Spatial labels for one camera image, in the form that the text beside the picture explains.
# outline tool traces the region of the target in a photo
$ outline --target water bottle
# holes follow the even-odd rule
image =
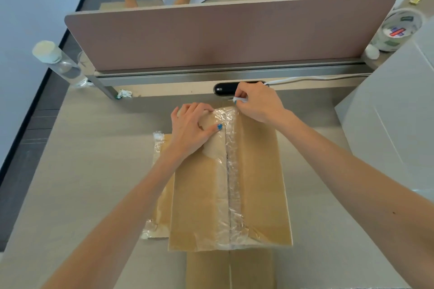
[[[74,87],[86,86],[87,78],[78,65],[52,41],[40,41],[35,45],[32,53]]]

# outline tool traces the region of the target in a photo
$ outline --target white round lid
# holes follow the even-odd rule
[[[54,64],[62,59],[62,50],[55,43],[42,40],[33,47],[32,54],[43,63]]]

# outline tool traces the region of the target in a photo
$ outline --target clear packing tape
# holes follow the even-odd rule
[[[214,123],[223,129],[176,170],[142,238],[169,237],[169,250],[181,251],[291,246],[275,130],[234,107],[199,121]],[[170,135],[154,139],[156,161]]]

